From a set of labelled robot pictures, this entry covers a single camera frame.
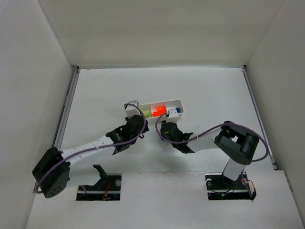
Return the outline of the light green lego brick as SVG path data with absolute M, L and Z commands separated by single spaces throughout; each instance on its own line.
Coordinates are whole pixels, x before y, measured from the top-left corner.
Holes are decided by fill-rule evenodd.
M 144 114 L 144 117 L 145 117 L 146 119 L 152 117 L 151 110 L 149 110 L 149 109 L 144 109 L 144 110 L 142 110 L 142 113 Z

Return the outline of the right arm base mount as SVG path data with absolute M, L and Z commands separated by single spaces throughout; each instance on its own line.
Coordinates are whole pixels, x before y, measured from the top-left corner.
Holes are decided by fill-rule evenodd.
M 251 200 L 256 196 L 253 181 L 243 172 L 236 181 L 232 181 L 221 173 L 205 174 L 208 200 Z

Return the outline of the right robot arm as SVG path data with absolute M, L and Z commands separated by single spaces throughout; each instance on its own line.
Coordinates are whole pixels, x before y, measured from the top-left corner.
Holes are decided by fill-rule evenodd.
M 222 175 L 236 181 L 247 165 L 250 165 L 259 143 L 259 135 L 247 127 L 230 121 L 195 136 L 192 132 L 182 132 L 176 123 L 165 122 L 157 129 L 161 138 L 184 154 L 207 149 L 221 149 L 229 160 Z

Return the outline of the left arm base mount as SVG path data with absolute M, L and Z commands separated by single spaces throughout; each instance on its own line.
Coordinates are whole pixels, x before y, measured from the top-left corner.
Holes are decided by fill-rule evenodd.
M 92 185 L 80 185 L 76 195 L 77 201 L 119 201 L 121 198 L 121 174 L 107 174 L 100 165 L 93 165 L 98 172 Z

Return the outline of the orange dish lego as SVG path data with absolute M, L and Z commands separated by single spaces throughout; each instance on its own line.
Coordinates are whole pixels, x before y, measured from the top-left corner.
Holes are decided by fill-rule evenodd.
M 158 117 L 158 116 L 161 116 L 161 113 L 155 111 L 152 113 L 152 117 Z
M 166 107 L 160 106 L 160 107 L 157 107 L 156 112 L 157 112 L 159 115 L 162 115 L 162 114 L 166 113 L 167 110 L 166 110 Z

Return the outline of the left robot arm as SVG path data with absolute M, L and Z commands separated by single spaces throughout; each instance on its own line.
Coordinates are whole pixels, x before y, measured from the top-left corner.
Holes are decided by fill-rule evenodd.
M 55 146 L 49 148 L 32 171 L 36 180 L 34 192 L 43 194 L 45 198 L 52 198 L 68 186 L 76 185 L 95 190 L 103 188 L 108 183 L 108 175 L 97 163 L 98 159 L 129 149 L 149 130 L 148 122 L 143 116 L 134 115 L 125 120 L 126 124 L 93 142 L 64 150 Z M 89 180 L 83 173 L 77 175 L 77 170 L 84 166 L 96 169 L 97 178 Z

